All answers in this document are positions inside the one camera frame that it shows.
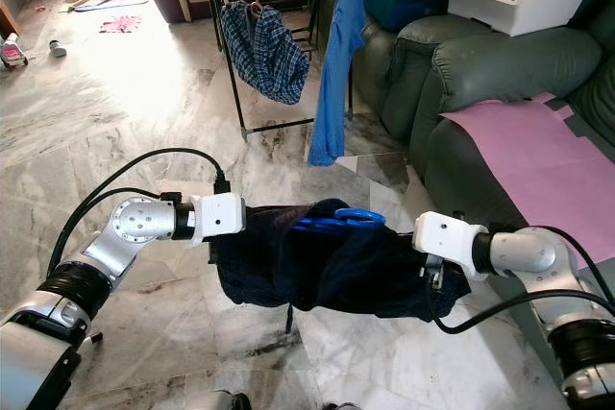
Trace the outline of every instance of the small bottle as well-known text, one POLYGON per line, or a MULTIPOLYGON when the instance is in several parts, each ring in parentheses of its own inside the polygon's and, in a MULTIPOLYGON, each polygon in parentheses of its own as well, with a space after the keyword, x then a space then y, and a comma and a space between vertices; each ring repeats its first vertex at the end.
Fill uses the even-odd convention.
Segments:
POLYGON ((51 50, 51 53, 56 58, 66 55, 66 48, 64 48, 64 46, 57 40, 52 40, 49 42, 49 50, 51 50))

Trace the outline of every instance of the toy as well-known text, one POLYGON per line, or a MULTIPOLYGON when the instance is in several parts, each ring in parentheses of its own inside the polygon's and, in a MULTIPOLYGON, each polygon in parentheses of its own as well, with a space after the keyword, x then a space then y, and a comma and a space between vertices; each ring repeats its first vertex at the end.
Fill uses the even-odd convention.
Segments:
POLYGON ((5 67, 12 68, 18 64, 28 65, 28 59, 26 55, 21 51, 19 45, 17 45, 17 34, 9 34, 7 39, 0 47, 0 60, 4 63, 5 67))

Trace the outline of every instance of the pink mat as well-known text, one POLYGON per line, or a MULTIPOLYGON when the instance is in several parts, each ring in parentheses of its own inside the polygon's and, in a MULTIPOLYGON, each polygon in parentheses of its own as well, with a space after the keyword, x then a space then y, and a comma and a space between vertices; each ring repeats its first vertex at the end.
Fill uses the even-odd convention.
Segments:
POLYGON ((112 21, 106 21, 100 27, 99 33, 132 33, 138 29, 140 16, 120 16, 112 21))
MULTIPOLYGON (((442 114, 469 133, 487 166, 531 225, 564 229, 594 261, 615 256, 615 164, 564 119, 532 101, 489 100, 442 114)), ((585 262, 578 257, 579 267, 585 262)))

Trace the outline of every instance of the plaid shirt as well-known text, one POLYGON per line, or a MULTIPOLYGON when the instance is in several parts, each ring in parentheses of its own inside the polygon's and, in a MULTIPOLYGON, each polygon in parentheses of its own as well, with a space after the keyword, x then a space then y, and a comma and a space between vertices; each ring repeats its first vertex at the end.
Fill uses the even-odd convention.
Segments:
POLYGON ((308 76, 308 57, 283 26, 279 12, 265 7, 254 21, 248 9, 244 1, 222 9, 222 31, 239 77, 272 100, 297 104, 308 76))

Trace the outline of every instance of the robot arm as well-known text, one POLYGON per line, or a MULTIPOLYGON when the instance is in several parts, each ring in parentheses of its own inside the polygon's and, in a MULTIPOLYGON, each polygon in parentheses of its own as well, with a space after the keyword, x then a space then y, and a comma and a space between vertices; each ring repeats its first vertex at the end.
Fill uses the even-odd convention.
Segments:
MULTIPOLYGON (((483 226, 427 212, 416 222, 414 247, 428 253, 433 268, 442 258, 459 264, 466 277, 517 277, 529 294, 574 290, 598 295, 578 275, 577 257, 556 233, 525 228, 490 233, 483 226)), ((442 273, 433 272, 442 282, 442 273)), ((580 298, 531 302, 564 376, 562 392, 575 409, 615 408, 615 318, 604 307, 580 298)))
POLYGON ((70 253, 2 322, 3 410, 56 408, 91 321, 145 246, 165 239, 198 245, 244 228, 245 206, 236 194, 192 196, 187 203, 179 194, 162 197, 169 200, 132 197, 116 206, 103 231, 70 253))

